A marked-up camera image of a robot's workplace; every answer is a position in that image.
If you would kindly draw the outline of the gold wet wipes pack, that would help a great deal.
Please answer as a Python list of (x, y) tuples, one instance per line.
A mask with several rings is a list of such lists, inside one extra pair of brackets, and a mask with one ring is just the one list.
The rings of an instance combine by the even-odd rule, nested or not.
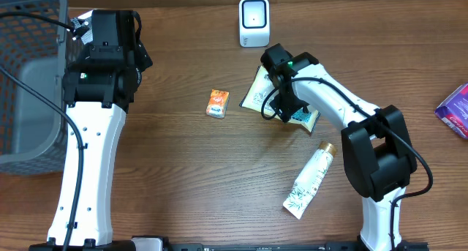
[[(241, 101), (240, 106), (260, 112), (265, 97), (272, 90), (273, 84), (268, 77), (267, 70), (263, 66), (259, 66), (254, 81)], [(291, 116), (289, 123), (302, 125), (309, 132), (313, 132), (320, 113), (312, 106), (308, 107), (308, 111), (308, 113), (304, 113), (302, 109), (298, 110)]]

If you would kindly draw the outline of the small orange box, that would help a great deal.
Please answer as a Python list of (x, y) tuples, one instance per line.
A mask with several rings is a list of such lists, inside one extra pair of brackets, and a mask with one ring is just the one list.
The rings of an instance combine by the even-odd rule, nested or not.
[(226, 115), (229, 98), (230, 93), (228, 91), (212, 89), (206, 108), (206, 114), (208, 116), (223, 119)]

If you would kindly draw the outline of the white floral tube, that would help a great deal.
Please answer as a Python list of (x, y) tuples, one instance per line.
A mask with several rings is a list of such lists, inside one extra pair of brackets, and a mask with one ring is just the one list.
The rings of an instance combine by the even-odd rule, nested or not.
[(333, 144), (322, 141), (294, 181), (283, 207), (298, 220), (317, 194), (336, 152)]

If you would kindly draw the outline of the red purple snack packet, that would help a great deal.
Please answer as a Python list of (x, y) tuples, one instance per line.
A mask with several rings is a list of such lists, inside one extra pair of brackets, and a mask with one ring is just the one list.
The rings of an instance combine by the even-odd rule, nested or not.
[(435, 109), (434, 114), (457, 135), (467, 139), (467, 83), (460, 85)]

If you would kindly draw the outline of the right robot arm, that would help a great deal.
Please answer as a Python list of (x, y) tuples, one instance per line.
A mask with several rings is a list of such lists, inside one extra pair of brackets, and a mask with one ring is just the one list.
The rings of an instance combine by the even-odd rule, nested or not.
[(293, 56), (276, 44), (260, 62), (273, 84), (264, 101), (273, 115), (288, 122), (313, 107), (340, 131), (345, 174), (363, 198), (359, 250), (409, 250), (399, 212), (417, 163), (402, 112), (357, 97), (310, 53)]

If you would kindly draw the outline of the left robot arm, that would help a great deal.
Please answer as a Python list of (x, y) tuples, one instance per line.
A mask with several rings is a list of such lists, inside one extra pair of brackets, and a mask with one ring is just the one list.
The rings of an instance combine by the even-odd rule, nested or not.
[(160, 250), (160, 239), (113, 240), (110, 195), (116, 149), (129, 105), (153, 62), (132, 10), (92, 10), (78, 19), (91, 32), (62, 86), (67, 152), (61, 194), (46, 242), (30, 250)]

